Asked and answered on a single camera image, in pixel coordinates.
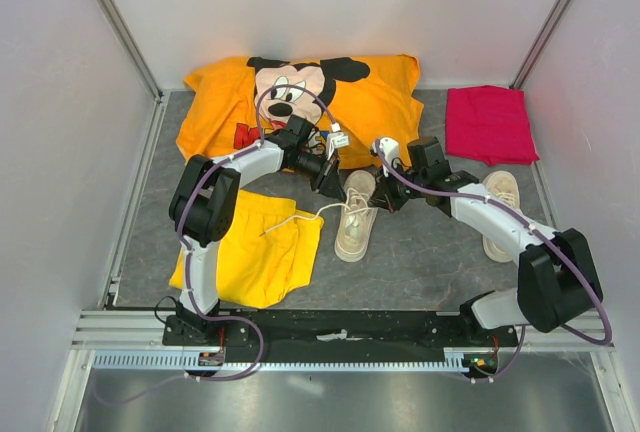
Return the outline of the aluminium frame post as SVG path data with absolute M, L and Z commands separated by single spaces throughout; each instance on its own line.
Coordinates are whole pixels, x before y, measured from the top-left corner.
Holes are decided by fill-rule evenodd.
M 133 63 L 134 68 L 136 69 L 146 89 L 154 97 L 154 99 L 159 102 L 164 96 L 162 87 L 157 82 L 147 61 L 144 59 L 143 54 L 139 46 L 137 45 L 129 27 L 127 26 L 124 17 L 119 11 L 115 0 L 96 1 L 99 4 L 110 26 L 112 27 L 120 44 L 124 48 L 125 53 Z
M 509 88 L 522 90 L 574 0 L 555 0 Z

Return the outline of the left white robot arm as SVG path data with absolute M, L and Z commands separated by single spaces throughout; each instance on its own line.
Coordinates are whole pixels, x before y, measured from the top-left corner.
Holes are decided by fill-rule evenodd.
M 306 177 L 311 190 L 344 202 L 339 178 L 338 150 L 349 139 L 337 125 L 331 127 L 326 150 L 311 151 L 314 125 L 293 116 L 284 128 L 261 133 L 249 146 L 225 156 L 195 155 L 183 170 L 169 207 L 169 217 L 183 253 L 183 286 L 176 315 L 185 320 L 185 334 L 198 345 L 208 345 L 219 334 L 216 317 L 219 293 L 215 285 L 219 243 L 229 231 L 239 191 L 255 180 L 290 170 Z

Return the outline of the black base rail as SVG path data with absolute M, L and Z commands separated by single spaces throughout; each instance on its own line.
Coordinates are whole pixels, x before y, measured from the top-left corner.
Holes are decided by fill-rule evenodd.
M 219 322 L 204 321 L 191 312 L 165 319 L 166 346 L 244 347 L 258 344 L 256 329 L 267 345 L 287 349 L 311 342 L 388 342 L 433 349 L 513 347 L 513 326 L 484 330 L 457 313 L 380 310 L 242 310 L 222 309 Z

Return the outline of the right aluminium frame post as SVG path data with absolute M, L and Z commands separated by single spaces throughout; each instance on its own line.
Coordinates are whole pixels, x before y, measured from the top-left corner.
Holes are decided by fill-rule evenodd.
M 555 0 L 509 88 L 522 90 L 574 0 Z

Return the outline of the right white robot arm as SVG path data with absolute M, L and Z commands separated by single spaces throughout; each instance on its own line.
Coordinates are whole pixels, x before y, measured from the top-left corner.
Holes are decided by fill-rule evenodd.
M 490 291 L 461 305 L 458 333 L 477 346 L 494 329 L 528 325 L 539 332 L 568 329 L 570 321 L 590 310 L 611 339 L 603 293 L 586 237 L 574 228 L 557 231 L 534 221 L 491 193 L 475 176 L 452 171 L 437 138 L 424 137 L 407 146 L 410 164 L 403 165 L 397 141 L 377 139 L 371 152 L 382 166 L 375 176 L 370 205 L 390 212 L 408 201 L 423 199 L 463 223 L 502 250 L 517 267 L 517 284 Z

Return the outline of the orange Mickey t-shirt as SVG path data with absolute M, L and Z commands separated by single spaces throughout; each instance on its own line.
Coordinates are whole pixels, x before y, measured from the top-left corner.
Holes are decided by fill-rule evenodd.
M 185 77 L 195 97 L 176 145 L 184 158 L 223 156 L 300 116 L 314 125 L 312 152 L 323 152 L 337 122 L 350 138 L 339 151 L 341 168 L 365 168 L 377 162 L 369 152 L 376 138 L 391 137 L 401 146 L 417 138 L 423 105 L 413 92 L 419 77 L 418 60 L 407 55 L 226 58 Z

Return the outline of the yellow shorts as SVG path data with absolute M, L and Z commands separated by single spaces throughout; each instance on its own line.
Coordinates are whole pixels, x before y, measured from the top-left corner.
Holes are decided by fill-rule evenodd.
M 241 190 L 232 225 L 219 246 L 220 299 L 267 308 L 311 282 L 324 219 L 292 199 Z

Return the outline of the pink folded cloth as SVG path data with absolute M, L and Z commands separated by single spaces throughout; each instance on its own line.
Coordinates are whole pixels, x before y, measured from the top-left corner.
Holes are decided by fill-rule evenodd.
M 447 92 L 445 145 L 450 156 L 489 166 L 529 166 L 539 160 L 524 92 L 498 86 Z

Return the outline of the white shoelace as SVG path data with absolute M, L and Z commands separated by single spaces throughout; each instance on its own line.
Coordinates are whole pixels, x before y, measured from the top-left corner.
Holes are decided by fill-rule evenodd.
M 302 221 L 316 221 L 318 220 L 322 214 L 332 208 L 340 208 L 347 216 L 349 215 L 354 215 L 354 214 L 359 214 L 359 213 L 364 213 L 364 212 L 368 212 L 370 210 L 372 210 L 372 207 L 369 205 L 366 205 L 366 197 L 365 195 L 358 191 L 356 188 L 354 187 L 348 187 L 347 188 L 347 200 L 344 203 L 339 203 L 339 202 L 335 202 L 335 203 L 331 203 L 328 205 L 325 205 L 321 208 L 319 208 L 314 214 L 312 215 L 304 215 L 302 213 L 296 213 L 294 215 L 291 215 L 289 217 L 287 217 L 286 219 L 280 221 L 279 223 L 276 223 L 275 225 L 272 225 L 266 229 L 264 229 L 261 232 L 261 236 L 264 236 L 286 224 L 288 224 L 291 221 L 294 220 L 302 220 Z

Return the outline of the grey table mat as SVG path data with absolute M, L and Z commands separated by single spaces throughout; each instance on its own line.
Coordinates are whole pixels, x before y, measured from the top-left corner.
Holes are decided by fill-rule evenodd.
M 121 266 L 119 308 L 167 306 L 179 293 L 168 284 L 179 252 L 168 207 L 183 170 L 175 139 L 193 99 L 189 91 L 168 97 Z M 515 264 L 490 260 L 479 233 L 423 200 L 409 201 L 398 213 L 379 211 L 368 250 L 355 263 L 334 252 L 340 210 L 322 216 L 311 282 L 288 293 L 280 309 L 455 311 L 472 297 L 517 283 Z

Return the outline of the left aluminium frame post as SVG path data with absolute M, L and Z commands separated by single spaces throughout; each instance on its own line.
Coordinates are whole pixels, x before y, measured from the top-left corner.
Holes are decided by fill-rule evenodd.
M 119 11 L 115 0 L 96 1 L 99 4 L 110 26 L 112 27 L 120 44 L 124 48 L 125 53 L 133 63 L 134 68 L 136 69 L 146 89 L 154 97 L 154 99 L 159 102 L 164 96 L 162 87 L 157 82 L 147 61 L 144 59 L 143 54 L 139 46 L 137 45 L 129 27 L 127 26 L 124 17 Z

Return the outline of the beige lace sneaker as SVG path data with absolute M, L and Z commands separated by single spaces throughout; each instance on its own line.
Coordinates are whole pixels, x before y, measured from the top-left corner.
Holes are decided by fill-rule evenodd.
M 374 176 L 365 170 L 356 170 L 346 179 L 346 202 L 334 243 L 337 257 L 344 262 L 358 262 L 366 254 L 378 212 L 369 205 L 375 186 Z

